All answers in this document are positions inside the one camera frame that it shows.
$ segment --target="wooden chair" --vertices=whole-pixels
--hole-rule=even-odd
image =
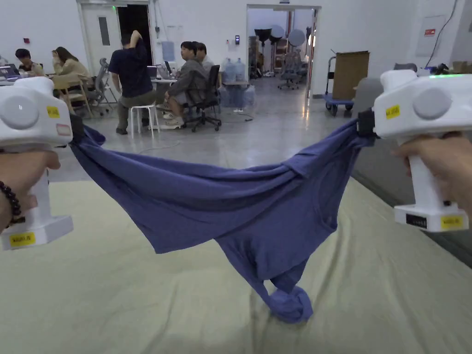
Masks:
[[[54,82],[54,88],[59,90],[60,95],[67,103],[69,110],[72,109],[72,112],[74,112],[72,108],[72,102],[84,101],[90,118],[92,118],[92,110],[90,109],[88,98],[84,90],[84,82],[87,80],[87,77],[79,77],[79,75],[76,74],[56,75],[52,78],[52,81]],[[70,92],[70,88],[73,86],[79,86],[80,91]]]

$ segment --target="woman in beige jacket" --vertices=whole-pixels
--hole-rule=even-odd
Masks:
[[[57,47],[52,51],[53,66],[56,75],[77,74],[90,77],[87,68],[66,48]]]

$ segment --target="black bead bracelet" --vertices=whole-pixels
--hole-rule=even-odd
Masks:
[[[6,197],[11,207],[11,224],[16,224],[18,222],[18,217],[21,215],[21,205],[20,201],[17,199],[17,195],[11,190],[10,187],[5,185],[0,181],[0,192]]]

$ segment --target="black shoes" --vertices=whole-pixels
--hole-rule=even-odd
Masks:
[[[117,134],[128,135],[128,132],[126,131],[126,129],[117,128]]]

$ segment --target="yellow label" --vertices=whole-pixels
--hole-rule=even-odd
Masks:
[[[443,216],[441,218],[441,228],[443,230],[453,230],[464,227],[464,218],[462,216]]]
[[[53,118],[53,119],[60,118],[59,109],[57,107],[48,106],[46,108],[48,109],[48,114],[50,118]]]
[[[36,243],[34,232],[26,232],[24,234],[16,234],[10,236],[10,246],[24,247]]]
[[[400,106],[393,106],[387,110],[387,119],[393,119],[400,116]]]

